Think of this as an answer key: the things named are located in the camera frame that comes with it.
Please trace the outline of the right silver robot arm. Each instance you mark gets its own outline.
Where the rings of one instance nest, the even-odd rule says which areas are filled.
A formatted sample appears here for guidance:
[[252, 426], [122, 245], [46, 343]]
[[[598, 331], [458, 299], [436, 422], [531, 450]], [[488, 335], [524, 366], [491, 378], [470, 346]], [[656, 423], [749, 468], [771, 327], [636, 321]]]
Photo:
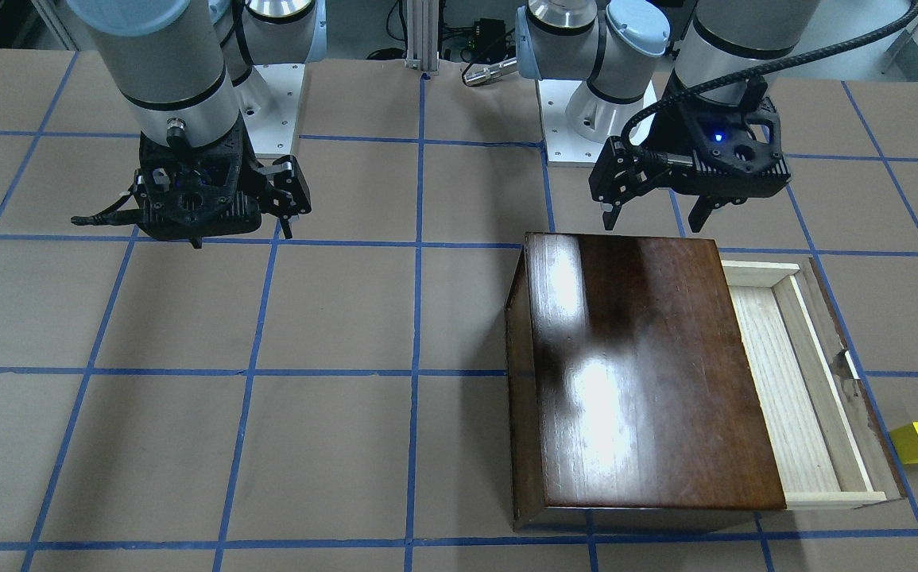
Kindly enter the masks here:
[[327, 54], [323, 1], [71, 1], [140, 127], [138, 170], [77, 226], [158, 242], [258, 230], [312, 211], [292, 155], [304, 68]]

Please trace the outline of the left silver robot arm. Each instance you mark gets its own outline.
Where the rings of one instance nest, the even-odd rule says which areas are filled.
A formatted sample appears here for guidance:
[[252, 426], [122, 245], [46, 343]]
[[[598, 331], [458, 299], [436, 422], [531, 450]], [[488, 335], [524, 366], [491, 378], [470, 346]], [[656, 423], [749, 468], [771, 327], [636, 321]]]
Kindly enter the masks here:
[[651, 1], [528, 1], [514, 25], [521, 76], [578, 86], [565, 114], [602, 146], [589, 176], [607, 230], [653, 189], [695, 196], [699, 231], [726, 205], [772, 198], [790, 177], [774, 74], [731, 73], [782, 61], [815, 1], [698, 1], [677, 37]]

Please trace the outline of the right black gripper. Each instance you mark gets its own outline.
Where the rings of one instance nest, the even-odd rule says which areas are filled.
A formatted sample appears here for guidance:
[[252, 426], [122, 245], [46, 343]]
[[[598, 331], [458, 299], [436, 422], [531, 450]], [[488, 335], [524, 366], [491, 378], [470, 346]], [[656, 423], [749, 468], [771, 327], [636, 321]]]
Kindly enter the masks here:
[[292, 240], [292, 221], [312, 211], [309, 186], [296, 157], [284, 155], [269, 166], [250, 157], [242, 174], [243, 192], [258, 202], [263, 214], [278, 218], [283, 239]]

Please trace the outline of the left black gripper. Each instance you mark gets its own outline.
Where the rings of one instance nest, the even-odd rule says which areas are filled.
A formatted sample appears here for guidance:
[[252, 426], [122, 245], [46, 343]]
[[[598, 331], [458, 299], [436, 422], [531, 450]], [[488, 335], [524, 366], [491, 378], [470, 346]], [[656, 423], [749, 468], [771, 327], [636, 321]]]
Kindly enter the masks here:
[[[655, 184], [647, 184], [643, 179], [647, 169], [662, 173], [669, 167], [669, 155], [665, 152], [632, 145], [623, 137], [608, 137], [590, 173], [591, 198], [603, 203], [604, 229], [614, 231], [623, 203], [655, 188]], [[698, 198], [690, 211], [691, 231], [701, 232], [714, 211], [724, 205], [721, 198]]]

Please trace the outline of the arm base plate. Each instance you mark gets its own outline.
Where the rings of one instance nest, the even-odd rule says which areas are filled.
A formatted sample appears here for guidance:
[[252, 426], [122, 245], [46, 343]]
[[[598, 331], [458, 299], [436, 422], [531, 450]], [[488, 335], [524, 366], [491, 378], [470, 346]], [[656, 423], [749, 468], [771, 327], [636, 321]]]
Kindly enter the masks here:
[[583, 81], [539, 80], [537, 93], [548, 162], [579, 168], [592, 166], [608, 135], [621, 135], [630, 117], [657, 101], [652, 81], [641, 100], [625, 105], [600, 100]]
[[276, 159], [296, 152], [305, 75], [303, 63], [255, 66], [234, 88], [259, 158]]

